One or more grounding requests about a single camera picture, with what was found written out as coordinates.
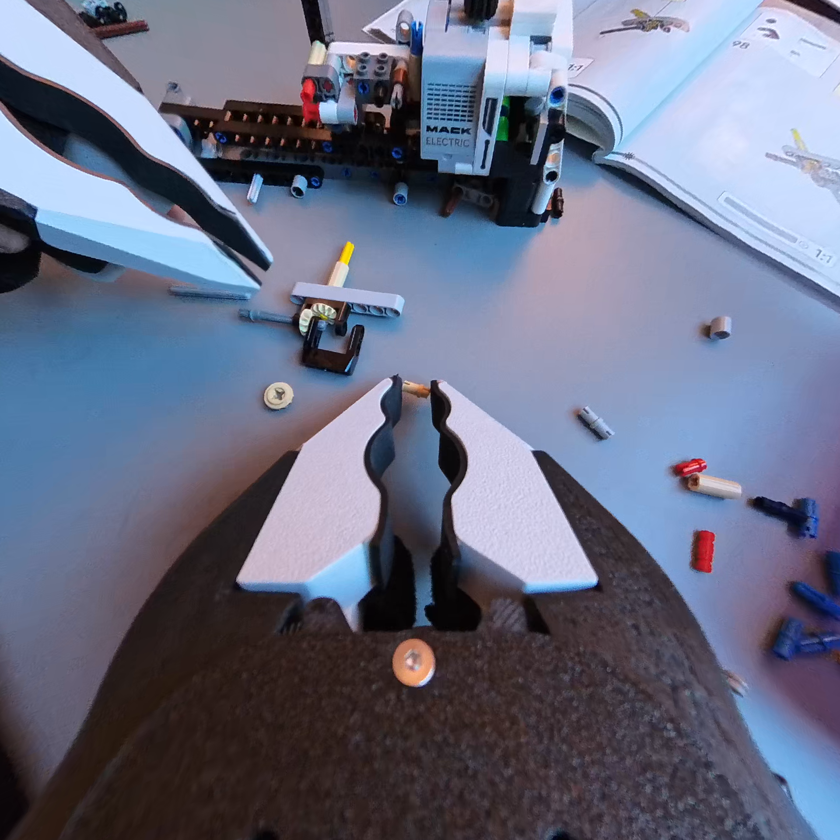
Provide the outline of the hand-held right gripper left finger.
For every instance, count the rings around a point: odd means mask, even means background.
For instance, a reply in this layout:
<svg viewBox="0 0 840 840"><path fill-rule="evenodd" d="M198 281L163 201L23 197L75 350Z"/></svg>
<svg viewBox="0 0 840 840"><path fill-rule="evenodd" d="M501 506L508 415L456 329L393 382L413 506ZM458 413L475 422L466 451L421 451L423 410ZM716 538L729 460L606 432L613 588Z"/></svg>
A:
<svg viewBox="0 0 840 840"><path fill-rule="evenodd" d="M361 628L361 602L392 572L382 477L402 405L402 379L385 378L301 446L238 573L240 588L327 597Z"/></svg>

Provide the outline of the open instruction booklet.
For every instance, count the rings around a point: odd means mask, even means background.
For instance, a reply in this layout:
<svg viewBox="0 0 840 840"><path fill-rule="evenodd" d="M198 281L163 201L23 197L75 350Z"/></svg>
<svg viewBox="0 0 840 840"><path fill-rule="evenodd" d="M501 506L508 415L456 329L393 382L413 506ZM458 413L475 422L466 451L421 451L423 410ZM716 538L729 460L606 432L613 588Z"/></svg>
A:
<svg viewBox="0 0 840 840"><path fill-rule="evenodd" d="M791 2L572 2L566 134L838 296L838 23Z"/></svg>

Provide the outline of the grey beam lego subassembly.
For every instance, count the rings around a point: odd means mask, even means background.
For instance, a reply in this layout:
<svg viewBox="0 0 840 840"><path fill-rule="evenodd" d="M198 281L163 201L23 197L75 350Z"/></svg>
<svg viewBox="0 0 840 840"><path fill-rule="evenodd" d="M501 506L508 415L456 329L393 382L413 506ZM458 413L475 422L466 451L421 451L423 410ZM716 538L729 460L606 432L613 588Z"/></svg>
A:
<svg viewBox="0 0 840 840"><path fill-rule="evenodd" d="M348 329L350 315L396 319L403 313L404 298L381 291L347 288L354 244L346 242L326 283L299 281L290 292L290 301L297 313L286 315L269 311L240 309L238 315L249 322L273 322L290 325L306 337L311 323L318 327L332 326L338 336Z"/></svg>

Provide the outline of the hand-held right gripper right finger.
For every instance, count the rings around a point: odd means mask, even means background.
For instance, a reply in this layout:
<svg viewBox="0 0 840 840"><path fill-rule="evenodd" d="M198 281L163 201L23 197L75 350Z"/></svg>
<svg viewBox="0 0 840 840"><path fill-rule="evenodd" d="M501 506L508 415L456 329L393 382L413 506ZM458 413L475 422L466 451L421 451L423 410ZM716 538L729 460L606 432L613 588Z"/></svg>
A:
<svg viewBox="0 0 840 840"><path fill-rule="evenodd" d="M430 405L449 483L432 562L435 606L595 587L598 574L550 485L552 459L445 381L432 382Z"/></svg>

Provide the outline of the black lego bracket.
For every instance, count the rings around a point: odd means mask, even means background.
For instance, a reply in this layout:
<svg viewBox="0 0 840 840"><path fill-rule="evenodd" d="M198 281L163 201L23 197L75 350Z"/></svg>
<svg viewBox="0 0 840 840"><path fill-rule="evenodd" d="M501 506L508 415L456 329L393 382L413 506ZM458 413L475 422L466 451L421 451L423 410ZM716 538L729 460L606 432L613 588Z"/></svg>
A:
<svg viewBox="0 0 840 840"><path fill-rule="evenodd" d="M342 352L320 348L322 334L326 327L327 322L318 317L309 321L301 349L301 363L314 370L352 375L361 355L364 326L360 324L353 326L347 348Z"/></svg>

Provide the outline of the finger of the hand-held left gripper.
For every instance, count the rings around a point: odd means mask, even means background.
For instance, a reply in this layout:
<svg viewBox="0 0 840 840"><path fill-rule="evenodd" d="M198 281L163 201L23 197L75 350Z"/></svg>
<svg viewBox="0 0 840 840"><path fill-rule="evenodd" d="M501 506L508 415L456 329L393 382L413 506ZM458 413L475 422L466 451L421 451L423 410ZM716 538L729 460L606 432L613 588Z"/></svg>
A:
<svg viewBox="0 0 840 840"><path fill-rule="evenodd" d="M41 245L197 287L255 293L258 277L200 228L69 163L2 106L2 223Z"/></svg>
<svg viewBox="0 0 840 840"><path fill-rule="evenodd" d="M266 245L143 93L29 2L2 2L1 53L2 106L54 119L68 131L70 155L56 154L125 184L158 213L200 228L243 262L270 268ZM82 271L113 265L40 246Z"/></svg>

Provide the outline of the blue lego tee pin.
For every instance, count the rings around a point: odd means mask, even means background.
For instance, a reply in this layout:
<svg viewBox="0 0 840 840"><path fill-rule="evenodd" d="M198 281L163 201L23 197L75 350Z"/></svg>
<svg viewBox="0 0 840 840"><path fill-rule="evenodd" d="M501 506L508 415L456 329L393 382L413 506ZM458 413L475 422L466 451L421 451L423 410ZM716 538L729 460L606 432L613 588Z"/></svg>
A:
<svg viewBox="0 0 840 840"><path fill-rule="evenodd" d="M752 507L786 523L799 537L816 539L819 529L819 507L815 499L804 497L788 505L767 497L754 497Z"/></svg>

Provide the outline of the partly built lego truck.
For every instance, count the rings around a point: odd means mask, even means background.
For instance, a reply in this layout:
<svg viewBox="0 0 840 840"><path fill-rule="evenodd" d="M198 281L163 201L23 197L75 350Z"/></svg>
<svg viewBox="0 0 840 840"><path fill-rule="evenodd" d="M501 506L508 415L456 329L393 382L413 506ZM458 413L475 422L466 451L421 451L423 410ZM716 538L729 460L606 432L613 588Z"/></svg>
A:
<svg viewBox="0 0 840 840"><path fill-rule="evenodd" d="M560 172L572 2L402 2L379 45L338 41L327 2L301 3L311 41L300 104L189 104L170 84L160 111L211 176L302 198L327 177L370 175L407 203L443 180L442 215L466 200L500 226L562 214Z"/></svg>

